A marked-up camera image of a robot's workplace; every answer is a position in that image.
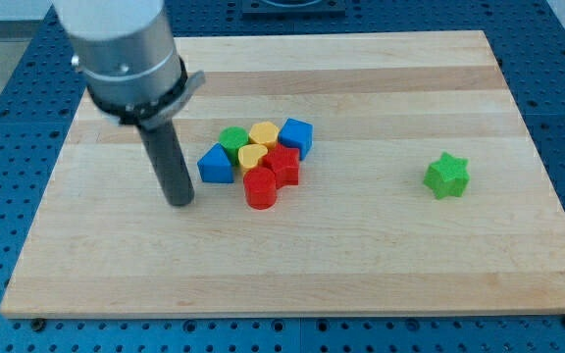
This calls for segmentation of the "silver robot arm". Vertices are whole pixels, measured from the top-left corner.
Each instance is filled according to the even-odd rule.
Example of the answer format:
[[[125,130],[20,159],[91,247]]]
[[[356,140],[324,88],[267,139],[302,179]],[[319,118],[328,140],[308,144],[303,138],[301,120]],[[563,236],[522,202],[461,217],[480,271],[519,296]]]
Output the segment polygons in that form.
[[[154,129],[204,82],[180,57],[163,0],[55,0],[94,104],[119,125]]]

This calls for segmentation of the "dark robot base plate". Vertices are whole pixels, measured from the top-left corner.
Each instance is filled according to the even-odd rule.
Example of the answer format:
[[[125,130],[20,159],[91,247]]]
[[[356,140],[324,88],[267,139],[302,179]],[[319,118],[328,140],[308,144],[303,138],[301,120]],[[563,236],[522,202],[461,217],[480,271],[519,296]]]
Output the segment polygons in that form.
[[[244,17],[342,15],[345,0],[240,0]]]

